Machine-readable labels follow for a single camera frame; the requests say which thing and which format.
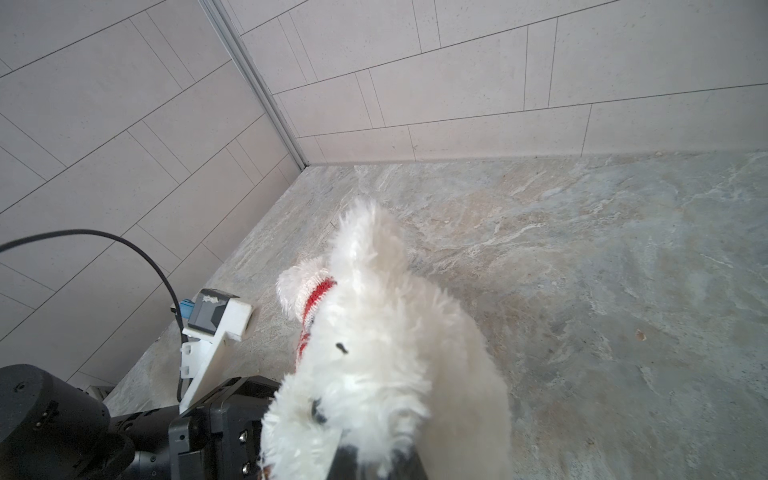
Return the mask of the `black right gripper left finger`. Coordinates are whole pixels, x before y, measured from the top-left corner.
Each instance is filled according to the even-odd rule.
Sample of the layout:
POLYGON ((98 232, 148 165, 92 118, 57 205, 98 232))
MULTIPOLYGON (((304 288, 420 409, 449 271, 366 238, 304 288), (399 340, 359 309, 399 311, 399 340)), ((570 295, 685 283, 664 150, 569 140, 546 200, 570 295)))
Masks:
POLYGON ((339 446, 334 454, 327 480, 370 480, 375 478, 372 465, 360 463, 358 450, 352 446, 339 446))

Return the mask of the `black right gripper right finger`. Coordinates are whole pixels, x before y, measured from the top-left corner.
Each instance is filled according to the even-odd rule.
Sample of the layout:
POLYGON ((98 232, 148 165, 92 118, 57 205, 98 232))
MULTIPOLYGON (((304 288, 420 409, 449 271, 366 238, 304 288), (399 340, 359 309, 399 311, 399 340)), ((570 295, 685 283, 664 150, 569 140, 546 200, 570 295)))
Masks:
POLYGON ((397 452, 386 480, 427 480, 427 474, 415 449, 408 453, 397 452))

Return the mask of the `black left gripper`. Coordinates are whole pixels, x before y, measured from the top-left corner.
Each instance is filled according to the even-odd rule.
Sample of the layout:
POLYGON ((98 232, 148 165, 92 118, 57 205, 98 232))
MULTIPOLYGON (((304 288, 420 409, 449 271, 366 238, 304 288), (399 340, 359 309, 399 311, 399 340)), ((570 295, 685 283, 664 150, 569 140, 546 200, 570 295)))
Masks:
POLYGON ((279 384, 234 377, 181 412, 156 408, 111 421, 133 442, 120 479, 265 479, 259 466, 262 418, 279 384))

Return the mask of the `white plush teddy bear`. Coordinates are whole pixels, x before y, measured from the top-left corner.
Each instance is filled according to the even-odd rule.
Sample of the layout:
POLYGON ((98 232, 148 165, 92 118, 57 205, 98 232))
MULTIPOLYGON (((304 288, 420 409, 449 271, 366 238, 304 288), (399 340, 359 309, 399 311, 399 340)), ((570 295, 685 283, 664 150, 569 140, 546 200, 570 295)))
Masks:
POLYGON ((356 448, 374 479, 412 449, 428 479, 510 478, 507 384, 460 302, 410 269, 394 216, 353 203, 325 255, 280 274, 280 304, 301 327, 325 277, 336 285, 262 419, 265 479, 326 479, 339 446, 356 448))

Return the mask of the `red white striped shirt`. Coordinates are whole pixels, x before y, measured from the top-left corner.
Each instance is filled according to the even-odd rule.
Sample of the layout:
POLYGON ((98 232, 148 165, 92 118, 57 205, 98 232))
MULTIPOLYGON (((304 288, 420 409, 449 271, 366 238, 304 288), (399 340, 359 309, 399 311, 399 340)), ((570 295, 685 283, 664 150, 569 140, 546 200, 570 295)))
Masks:
POLYGON ((313 286, 306 301, 304 302, 301 315, 302 330, 299 335, 296 348, 295 367, 298 367, 299 363, 301 362, 304 350, 309 343, 312 326, 314 324, 320 302, 335 285, 336 282, 332 277, 323 278, 313 286))

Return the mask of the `aluminium corner post left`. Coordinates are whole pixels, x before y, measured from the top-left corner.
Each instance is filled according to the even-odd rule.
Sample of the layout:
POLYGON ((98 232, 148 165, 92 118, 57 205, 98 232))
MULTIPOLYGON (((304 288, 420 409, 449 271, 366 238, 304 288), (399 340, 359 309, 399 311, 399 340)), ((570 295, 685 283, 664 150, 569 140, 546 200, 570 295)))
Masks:
POLYGON ((262 105, 278 136, 293 157, 300 171, 307 168, 305 156, 291 131, 291 126, 280 112, 278 104, 265 80, 256 68, 241 36, 220 0, 199 0, 205 15, 230 55, 234 65, 262 105))

